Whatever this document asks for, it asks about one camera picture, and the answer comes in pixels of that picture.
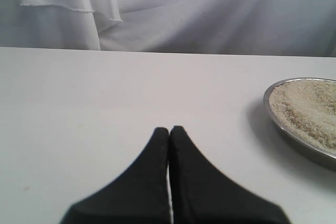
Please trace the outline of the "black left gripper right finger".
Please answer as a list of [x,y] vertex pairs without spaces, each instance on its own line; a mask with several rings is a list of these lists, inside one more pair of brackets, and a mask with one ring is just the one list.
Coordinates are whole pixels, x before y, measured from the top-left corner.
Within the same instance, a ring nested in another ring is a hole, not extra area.
[[174,223],[290,223],[281,207],[222,174],[181,126],[169,137]]

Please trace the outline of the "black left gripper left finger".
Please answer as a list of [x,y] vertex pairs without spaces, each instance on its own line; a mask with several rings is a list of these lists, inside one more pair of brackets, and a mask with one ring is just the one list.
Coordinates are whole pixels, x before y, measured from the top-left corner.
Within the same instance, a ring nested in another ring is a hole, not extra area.
[[62,223],[170,223],[169,132],[157,127],[136,160],[113,182],[73,204]]

